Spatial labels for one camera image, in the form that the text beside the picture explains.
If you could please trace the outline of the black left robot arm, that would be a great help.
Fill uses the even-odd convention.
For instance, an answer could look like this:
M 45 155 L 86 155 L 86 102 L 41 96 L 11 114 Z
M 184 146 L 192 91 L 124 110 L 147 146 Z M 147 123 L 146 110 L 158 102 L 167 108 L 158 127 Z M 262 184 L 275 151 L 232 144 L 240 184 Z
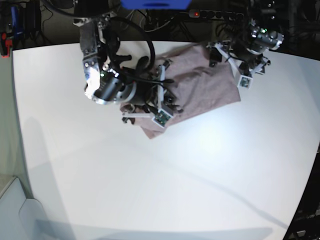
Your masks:
M 246 12 L 242 18 L 229 13 L 222 14 L 224 20 L 217 27 L 219 36 L 226 34 L 226 39 L 209 42 L 207 48 L 212 53 L 221 50 L 225 59 L 239 61 L 239 69 L 252 72 L 256 67 L 269 65 L 263 60 L 263 53 L 278 50 L 285 36 L 277 23 L 277 8 L 274 0 L 248 0 Z

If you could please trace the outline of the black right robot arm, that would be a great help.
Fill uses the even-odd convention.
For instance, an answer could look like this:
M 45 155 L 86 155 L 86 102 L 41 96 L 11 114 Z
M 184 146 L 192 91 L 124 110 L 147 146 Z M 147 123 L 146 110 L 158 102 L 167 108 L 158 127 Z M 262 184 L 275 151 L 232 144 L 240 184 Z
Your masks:
M 117 16 L 107 0 L 75 0 L 73 13 L 64 11 L 51 0 L 43 4 L 51 11 L 73 19 L 79 28 L 79 44 L 86 85 L 85 96 L 99 105 L 109 103 L 147 104 L 146 98 L 161 81 L 152 76 L 156 54 L 148 34 L 131 20 Z M 135 68 L 122 67 L 132 56 L 118 53 L 121 40 L 113 23 L 125 23 L 140 33 L 149 55 L 142 56 Z

